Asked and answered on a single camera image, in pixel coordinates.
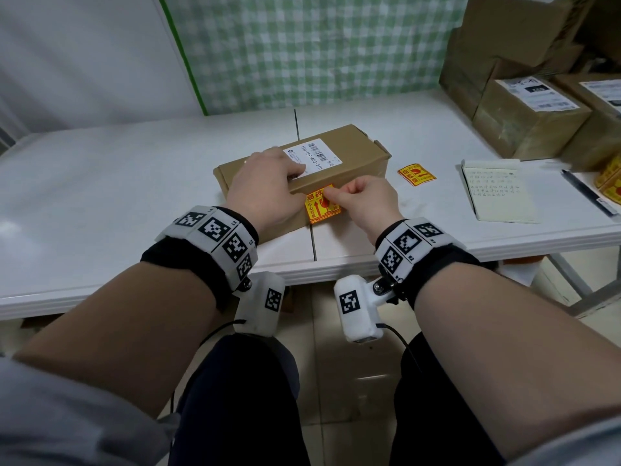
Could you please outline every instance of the black pen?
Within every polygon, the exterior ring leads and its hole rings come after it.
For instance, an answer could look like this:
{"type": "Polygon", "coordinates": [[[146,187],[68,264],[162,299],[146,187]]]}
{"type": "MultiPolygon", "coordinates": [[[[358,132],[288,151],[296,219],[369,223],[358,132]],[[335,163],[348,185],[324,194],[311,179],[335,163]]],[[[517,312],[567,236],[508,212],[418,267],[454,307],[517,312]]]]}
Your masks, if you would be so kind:
{"type": "Polygon", "coordinates": [[[561,173],[563,174],[565,179],[573,185],[574,188],[582,193],[586,199],[595,204],[605,215],[607,215],[608,217],[619,216],[619,213],[614,207],[606,203],[606,201],[602,199],[595,191],[593,191],[582,181],[577,179],[576,175],[574,175],[572,172],[570,172],[569,170],[561,170],[561,173]]]}

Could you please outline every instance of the green strip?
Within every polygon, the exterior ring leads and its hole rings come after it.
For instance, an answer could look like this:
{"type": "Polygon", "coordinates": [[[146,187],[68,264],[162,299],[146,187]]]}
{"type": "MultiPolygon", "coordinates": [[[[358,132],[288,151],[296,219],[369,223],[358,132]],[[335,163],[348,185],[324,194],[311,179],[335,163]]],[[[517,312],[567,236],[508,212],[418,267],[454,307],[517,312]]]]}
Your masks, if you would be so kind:
{"type": "Polygon", "coordinates": [[[181,38],[179,38],[179,33],[177,32],[177,28],[175,27],[175,22],[173,21],[173,16],[170,14],[168,10],[168,5],[166,4],[166,0],[159,0],[159,4],[161,5],[162,10],[164,11],[164,15],[168,21],[168,26],[170,26],[170,31],[173,33],[173,37],[175,38],[175,42],[177,43],[177,48],[179,49],[179,54],[181,54],[181,58],[183,59],[183,63],[186,66],[186,70],[188,71],[188,76],[190,77],[190,83],[192,84],[192,88],[194,88],[194,94],[196,94],[196,99],[198,100],[198,104],[201,105],[202,113],[205,116],[209,116],[207,112],[207,108],[205,108],[205,103],[202,102],[201,93],[198,91],[198,85],[196,84],[196,80],[194,79],[194,75],[192,74],[192,69],[190,68],[190,62],[186,57],[186,52],[183,50],[183,45],[181,44],[181,38]]]}

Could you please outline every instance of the tiled floor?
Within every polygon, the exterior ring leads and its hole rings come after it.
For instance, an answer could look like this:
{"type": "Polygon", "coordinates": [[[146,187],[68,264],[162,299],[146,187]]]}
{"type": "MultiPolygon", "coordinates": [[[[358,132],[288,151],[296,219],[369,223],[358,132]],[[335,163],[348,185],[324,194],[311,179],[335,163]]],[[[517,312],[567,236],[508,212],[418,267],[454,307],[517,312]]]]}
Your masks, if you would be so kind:
{"type": "MultiPolygon", "coordinates": [[[[564,254],[593,289],[616,277],[617,255],[616,248],[564,254]]],[[[391,333],[363,345],[345,341],[332,288],[333,283],[295,287],[295,311],[281,315],[277,334],[298,363],[298,407],[310,462],[313,466],[387,464],[396,428],[392,395],[403,347],[391,333]]],[[[541,264],[532,288],[566,305],[578,300],[548,261],[541,264]]],[[[420,330],[414,312],[404,303],[383,305],[379,312],[408,340],[420,330]]],[[[621,345],[621,303],[582,321],[621,345]]],[[[26,336],[14,338],[17,341],[11,343],[19,344],[26,336]]],[[[197,352],[176,390],[177,398],[216,341],[217,337],[197,352]]]]}

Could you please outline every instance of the barcode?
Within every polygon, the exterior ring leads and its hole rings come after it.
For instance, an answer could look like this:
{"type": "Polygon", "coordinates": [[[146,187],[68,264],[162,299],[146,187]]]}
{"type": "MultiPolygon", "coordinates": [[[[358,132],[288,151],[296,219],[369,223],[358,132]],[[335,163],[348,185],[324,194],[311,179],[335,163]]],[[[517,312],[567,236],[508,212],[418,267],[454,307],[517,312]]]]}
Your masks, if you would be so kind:
{"type": "Polygon", "coordinates": [[[310,149],[315,152],[315,155],[317,156],[318,159],[320,159],[321,161],[326,161],[328,160],[328,157],[326,157],[323,152],[321,150],[319,150],[319,148],[313,144],[313,143],[309,143],[309,147],[310,149]]]}
{"type": "Polygon", "coordinates": [[[547,104],[540,104],[539,107],[540,108],[553,108],[556,106],[571,106],[571,104],[569,104],[567,101],[561,101],[558,103],[547,103],[547,104]]]}

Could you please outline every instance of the person's left arm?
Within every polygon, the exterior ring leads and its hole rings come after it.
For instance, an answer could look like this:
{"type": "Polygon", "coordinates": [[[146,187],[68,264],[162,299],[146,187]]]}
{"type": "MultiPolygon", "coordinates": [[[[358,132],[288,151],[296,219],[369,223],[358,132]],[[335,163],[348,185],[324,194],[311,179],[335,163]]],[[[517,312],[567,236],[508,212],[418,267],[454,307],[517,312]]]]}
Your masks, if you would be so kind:
{"type": "MultiPolygon", "coordinates": [[[[287,177],[303,171],[280,149],[254,153],[225,207],[260,234],[302,209],[305,196],[289,193],[287,177]]],[[[14,360],[112,392],[157,417],[217,318],[213,292],[196,274],[143,261],[39,332],[14,360]]]]}

